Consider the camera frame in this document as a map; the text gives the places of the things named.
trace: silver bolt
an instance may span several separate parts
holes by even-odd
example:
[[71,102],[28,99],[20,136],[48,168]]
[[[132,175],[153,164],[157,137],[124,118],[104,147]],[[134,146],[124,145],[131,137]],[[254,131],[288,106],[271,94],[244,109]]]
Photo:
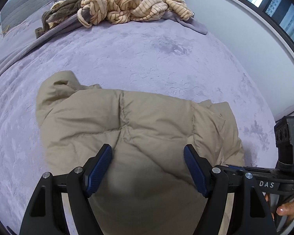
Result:
[[50,177],[50,172],[45,172],[45,173],[43,174],[43,178],[46,179],[46,178],[48,178],[48,177]]
[[212,172],[218,174],[221,172],[221,169],[214,167],[214,168],[212,168]]
[[251,174],[250,172],[247,172],[247,173],[245,173],[245,177],[247,177],[248,179],[252,179],[253,174]]
[[82,171],[83,171],[83,168],[82,167],[76,167],[74,169],[74,172],[77,173],[77,174],[81,173]]

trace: human hand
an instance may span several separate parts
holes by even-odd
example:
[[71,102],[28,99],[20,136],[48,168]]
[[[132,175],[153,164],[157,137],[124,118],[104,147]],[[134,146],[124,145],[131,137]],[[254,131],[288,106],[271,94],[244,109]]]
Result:
[[[268,194],[265,195],[266,201],[269,200]],[[277,214],[281,217],[287,216],[288,219],[286,221],[286,226],[289,225],[293,220],[294,220],[294,201],[293,202],[288,202],[284,203],[281,206],[278,207],[277,209]]]

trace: headboard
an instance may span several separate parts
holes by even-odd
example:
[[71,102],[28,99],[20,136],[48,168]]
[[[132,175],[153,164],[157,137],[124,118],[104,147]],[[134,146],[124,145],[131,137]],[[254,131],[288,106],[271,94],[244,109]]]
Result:
[[2,30],[17,26],[51,1],[55,0],[9,0],[1,10]]

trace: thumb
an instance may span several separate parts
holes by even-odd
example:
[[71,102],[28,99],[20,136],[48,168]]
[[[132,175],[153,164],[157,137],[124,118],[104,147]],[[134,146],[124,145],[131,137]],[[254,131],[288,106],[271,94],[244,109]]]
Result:
[[282,204],[277,209],[279,216],[291,216],[294,217],[294,201]]

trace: window sill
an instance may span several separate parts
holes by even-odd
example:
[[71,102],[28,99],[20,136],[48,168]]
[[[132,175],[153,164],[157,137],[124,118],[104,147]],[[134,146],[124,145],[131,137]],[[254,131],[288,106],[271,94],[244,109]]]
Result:
[[253,11],[250,7],[245,5],[244,3],[240,2],[239,0],[231,0],[244,8],[246,11],[248,11],[250,14],[252,14],[255,18],[257,18],[262,24],[264,24],[270,31],[280,40],[282,45],[287,49],[289,52],[290,56],[294,59],[294,52],[291,49],[291,47],[287,44],[287,42],[283,39],[283,37],[260,15],[258,15],[255,11]]

